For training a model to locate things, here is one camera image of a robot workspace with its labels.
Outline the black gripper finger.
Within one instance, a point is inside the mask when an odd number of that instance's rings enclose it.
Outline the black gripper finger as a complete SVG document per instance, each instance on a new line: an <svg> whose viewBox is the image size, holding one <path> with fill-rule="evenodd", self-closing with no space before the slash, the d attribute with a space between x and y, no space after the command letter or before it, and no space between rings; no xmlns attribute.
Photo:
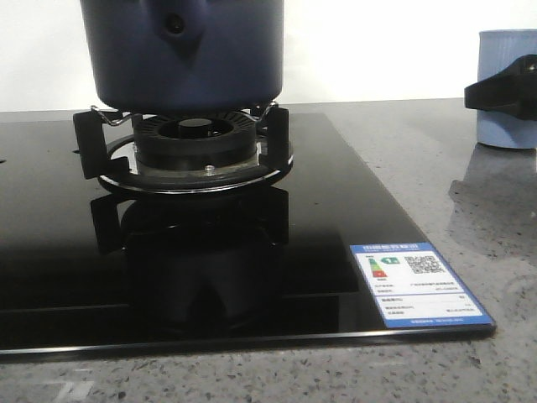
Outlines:
<svg viewBox="0 0 537 403"><path fill-rule="evenodd" d="M536 119L536 55L523 55L498 74L465 88L466 108Z"/></svg>

